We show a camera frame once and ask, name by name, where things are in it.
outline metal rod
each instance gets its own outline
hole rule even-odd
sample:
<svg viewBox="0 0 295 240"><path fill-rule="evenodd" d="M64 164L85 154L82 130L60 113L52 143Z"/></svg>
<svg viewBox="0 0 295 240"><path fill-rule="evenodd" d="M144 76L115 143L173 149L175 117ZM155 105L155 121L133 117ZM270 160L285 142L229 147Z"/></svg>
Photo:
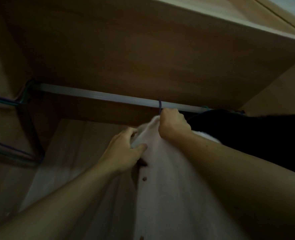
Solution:
<svg viewBox="0 0 295 240"><path fill-rule="evenodd" d="M90 98L90 99L98 99L98 100L105 100L105 101L113 101L125 104L135 104L141 106L147 106L152 108L159 107L159 101L139 98L139 97L130 97L130 96L123 96L118 94L112 93L105 93L105 92L96 92L91 90L79 89L79 88L70 88L70 87L63 87L51 84L34 84L32 85L34 89L55 93L55 94L62 94L62 95L69 95L69 96L76 96L76 97L83 97L83 98ZM186 112L193 112L193 113L202 113L207 110L208 108L204 107L197 107L185 104L175 104L162 101L162 108L173 108L178 109L179 111L186 111Z"/></svg>

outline black garment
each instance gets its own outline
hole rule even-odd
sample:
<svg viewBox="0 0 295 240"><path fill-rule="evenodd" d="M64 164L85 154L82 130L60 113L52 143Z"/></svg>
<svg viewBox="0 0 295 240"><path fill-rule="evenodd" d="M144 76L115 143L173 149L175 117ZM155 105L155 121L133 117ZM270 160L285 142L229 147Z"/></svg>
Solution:
<svg viewBox="0 0 295 240"><path fill-rule="evenodd" d="M247 117L217 109L198 114L188 123L192 130L205 132L223 145L295 172L295 115Z"/></svg>

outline hand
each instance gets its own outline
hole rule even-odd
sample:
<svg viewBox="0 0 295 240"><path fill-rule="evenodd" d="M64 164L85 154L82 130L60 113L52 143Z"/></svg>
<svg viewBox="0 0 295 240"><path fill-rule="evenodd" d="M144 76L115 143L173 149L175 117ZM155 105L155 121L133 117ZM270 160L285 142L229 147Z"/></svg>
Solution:
<svg viewBox="0 0 295 240"><path fill-rule="evenodd" d="M130 138L135 133L137 133L137 129L129 127L115 135L99 162L106 163L109 168L118 173L125 172L133 167L147 149L146 144L139 144L136 148L131 149Z"/></svg>
<svg viewBox="0 0 295 240"><path fill-rule="evenodd" d="M159 134L160 137L171 141L180 133L192 132L191 126L186 122L184 115L177 109L165 108L161 112Z"/></svg>

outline right hand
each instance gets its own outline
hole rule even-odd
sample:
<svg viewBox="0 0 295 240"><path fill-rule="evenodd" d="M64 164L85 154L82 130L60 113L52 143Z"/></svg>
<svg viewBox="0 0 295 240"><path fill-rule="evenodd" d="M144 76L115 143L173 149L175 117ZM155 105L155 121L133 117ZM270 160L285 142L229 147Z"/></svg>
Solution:
<svg viewBox="0 0 295 240"><path fill-rule="evenodd" d="M191 126L177 109L165 108L162 110L159 126L160 137L170 141L171 138L179 136L180 133L191 132Z"/></svg>

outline left hand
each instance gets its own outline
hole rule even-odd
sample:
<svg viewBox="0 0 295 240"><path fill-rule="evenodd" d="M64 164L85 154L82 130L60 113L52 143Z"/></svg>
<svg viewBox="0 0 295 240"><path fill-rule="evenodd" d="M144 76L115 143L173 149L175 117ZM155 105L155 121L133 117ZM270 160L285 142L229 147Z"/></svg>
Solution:
<svg viewBox="0 0 295 240"><path fill-rule="evenodd" d="M133 167L147 149L146 144L139 144L136 148L131 149L130 139L135 133L137 129L129 127L115 135L99 162L106 163L108 167L119 173Z"/></svg>

